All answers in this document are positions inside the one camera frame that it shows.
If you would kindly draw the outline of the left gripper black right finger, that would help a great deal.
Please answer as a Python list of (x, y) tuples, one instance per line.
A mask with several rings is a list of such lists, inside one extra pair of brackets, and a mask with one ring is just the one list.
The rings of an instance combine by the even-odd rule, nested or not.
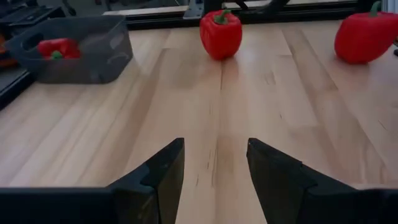
[(267, 224), (398, 224), (398, 189), (356, 189), (256, 138), (246, 157)]

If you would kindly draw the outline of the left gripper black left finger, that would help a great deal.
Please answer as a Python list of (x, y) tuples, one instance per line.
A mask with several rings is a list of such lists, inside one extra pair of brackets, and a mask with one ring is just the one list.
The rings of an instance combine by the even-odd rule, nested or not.
[(0, 188), (0, 224), (174, 224), (184, 161), (177, 138), (105, 187)]

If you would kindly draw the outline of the small red bell pepper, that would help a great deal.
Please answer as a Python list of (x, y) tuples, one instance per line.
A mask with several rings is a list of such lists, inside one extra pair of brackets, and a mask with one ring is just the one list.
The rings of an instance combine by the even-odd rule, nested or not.
[(243, 38), (243, 26), (229, 9), (211, 11), (200, 20), (200, 38), (212, 59), (232, 57)]

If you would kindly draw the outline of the dark red bell pepper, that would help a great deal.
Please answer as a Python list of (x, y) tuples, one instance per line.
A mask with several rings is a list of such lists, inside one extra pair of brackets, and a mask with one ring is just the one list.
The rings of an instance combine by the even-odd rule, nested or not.
[(380, 11), (376, 1), (370, 11), (348, 16), (334, 42), (335, 54), (349, 64), (365, 64), (382, 56), (398, 38), (398, 14)]

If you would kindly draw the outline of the large red bell pepper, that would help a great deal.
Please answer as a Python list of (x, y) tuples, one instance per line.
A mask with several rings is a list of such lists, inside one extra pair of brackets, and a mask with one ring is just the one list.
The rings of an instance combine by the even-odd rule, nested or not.
[(42, 40), (37, 50), (46, 59), (80, 58), (78, 42), (69, 38)]

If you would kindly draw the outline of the grey translucent plastic basket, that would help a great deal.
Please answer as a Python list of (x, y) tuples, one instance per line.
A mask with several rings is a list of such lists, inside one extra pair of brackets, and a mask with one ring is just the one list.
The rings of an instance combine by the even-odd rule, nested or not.
[(51, 84), (104, 84), (117, 79), (133, 57), (128, 30), (121, 20), (116, 26), (109, 25), (109, 32), (94, 34), (87, 32), (86, 37), (72, 37), (72, 31), (65, 37), (41, 37), (42, 40), (69, 38), (78, 42), (80, 58), (46, 59), (37, 50), (18, 55), (7, 42), (5, 48), (21, 66), (31, 73), (36, 73), (38, 82)]

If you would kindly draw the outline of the black equipment case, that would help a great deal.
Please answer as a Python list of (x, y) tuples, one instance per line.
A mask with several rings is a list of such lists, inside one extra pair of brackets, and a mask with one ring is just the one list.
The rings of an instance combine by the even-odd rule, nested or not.
[(37, 0), (0, 0), (0, 34), (4, 36), (56, 17), (65, 17), (60, 6), (40, 6)]

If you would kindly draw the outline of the silver metal corner bracket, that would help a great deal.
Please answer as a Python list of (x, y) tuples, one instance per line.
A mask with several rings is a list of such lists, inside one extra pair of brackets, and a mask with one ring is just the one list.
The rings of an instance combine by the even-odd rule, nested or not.
[(203, 0), (189, 0), (188, 8), (183, 15), (183, 19), (200, 19), (203, 15)]

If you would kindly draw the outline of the black diagonal frame brace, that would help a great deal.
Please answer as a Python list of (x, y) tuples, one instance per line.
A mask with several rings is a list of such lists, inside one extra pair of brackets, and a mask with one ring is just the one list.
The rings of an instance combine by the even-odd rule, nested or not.
[(260, 9), (263, 13), (276, 13), (280, 11), (290, 0), (271, 0), (270, 3), (266, 4)]

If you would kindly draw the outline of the black upright frame post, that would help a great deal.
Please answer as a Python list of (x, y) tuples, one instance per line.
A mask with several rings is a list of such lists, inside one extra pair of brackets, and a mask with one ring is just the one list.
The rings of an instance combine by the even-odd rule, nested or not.
[(203, 0), (203, 13), (207, 14), (211, 11), (218, 11), (223, 8), (224, 0)]

